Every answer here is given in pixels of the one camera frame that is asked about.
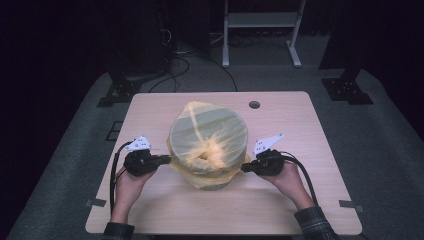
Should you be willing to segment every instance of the yellow plastic bag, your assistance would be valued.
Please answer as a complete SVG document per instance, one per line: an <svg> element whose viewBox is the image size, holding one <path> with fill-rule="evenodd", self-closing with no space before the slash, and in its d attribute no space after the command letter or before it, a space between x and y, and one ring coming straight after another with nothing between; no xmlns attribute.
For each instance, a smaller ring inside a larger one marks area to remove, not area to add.
<svg viewBox="0 0 424 240"><path fill-rule="evenodd" d="M203 190L225 187L250 162L247 127L233 111L209 103L190 102L175 120L167 139L170 165Z"/></svg>

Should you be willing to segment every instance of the human hand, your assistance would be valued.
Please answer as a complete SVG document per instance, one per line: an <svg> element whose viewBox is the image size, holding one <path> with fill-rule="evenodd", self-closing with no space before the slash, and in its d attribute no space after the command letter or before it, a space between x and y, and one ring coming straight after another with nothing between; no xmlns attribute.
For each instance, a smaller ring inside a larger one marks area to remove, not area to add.
<svg viewBox="0 0 424 240"><path fill-rule="evenodd" d="M277 176L260 177L272 183L282 194L290 198L299 211L315 206L312 198L303 186L296 164L286 161L283 170Z"/></svg>
<svg viewBox="0 0 424 240"><path fill-rule="evenodd" d="M136 177L122 167L116 174L116 201L112 211L111 222L127 223L128 214L134 202L140 197L144 184L156 171Z"/></svg>

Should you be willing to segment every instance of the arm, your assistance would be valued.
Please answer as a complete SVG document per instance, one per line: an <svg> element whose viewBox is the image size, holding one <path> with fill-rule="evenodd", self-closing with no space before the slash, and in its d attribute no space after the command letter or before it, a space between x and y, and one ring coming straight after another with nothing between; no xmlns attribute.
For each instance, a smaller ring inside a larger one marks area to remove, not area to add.
<svg viewBox="0 0 424 240"><path fill-rule="evenodd" d="M110 222L103 233L105 239L131 239L134 226L128 225L128 215L135 201L140 197L146 181L155 172L135 177L124 167L116 174L116 201Z"/></svg>
<svg viewBox="0 0 424 240"><path fill-rule="evenodd" d="M282 194L290 198L296 205L298 212L295 213L294 216L306 239L340 239L340 237L334 233L321 208L315 206L312 198L303 186L296 164L285 162L283 170L277 176L260 177L272 183Z"/></svg>

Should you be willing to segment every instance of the table top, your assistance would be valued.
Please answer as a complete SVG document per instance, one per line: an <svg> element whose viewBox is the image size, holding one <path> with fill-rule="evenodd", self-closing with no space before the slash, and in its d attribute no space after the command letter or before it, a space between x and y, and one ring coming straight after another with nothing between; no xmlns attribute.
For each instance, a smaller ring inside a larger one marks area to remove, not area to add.
<svg viewBox="0 0 424 240"><path fill-rule="evenodd" d="M141 135L152 154L169 154L166 139L184 106L191 101L227 107L239 114L248 129L247 154L256 140L282 132L272 149L286 151L302 162L312 180L318 203L336 233L357 235L362 226L354 208L340 207L349 193L334 160L312 102L305 92L148 93L133 97L114 153ZM260 107L249 106L256 101ZM121 152L117 169L126 154ZM97 193L107 200L93 206L86 223L90 233L102 233L110 220L109 178L113 154ZM301 174L305 188L309 191ZM168 165L159 167L134 204L128 223L136 233L201 235L296 235L301 229L294 204L254 173L238 173L223 189L203 191L189 184Z"/></svg>

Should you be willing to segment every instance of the sleeve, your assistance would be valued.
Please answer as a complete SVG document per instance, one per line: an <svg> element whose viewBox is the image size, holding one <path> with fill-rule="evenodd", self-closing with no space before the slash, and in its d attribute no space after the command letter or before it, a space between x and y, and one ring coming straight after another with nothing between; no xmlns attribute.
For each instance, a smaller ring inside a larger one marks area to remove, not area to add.
<svg viewBox="0 0 424 240"><path fill-rule="evenodd" d="M130 240L134 233L134 226L122 223L109 222L103 232L104 240Z"/></svg>
<svg viewBox="0 0 424 240"><path fill-rule="evenodd" d="M307 240L340 240L320 207L302 209L294 214Z"/></svg>

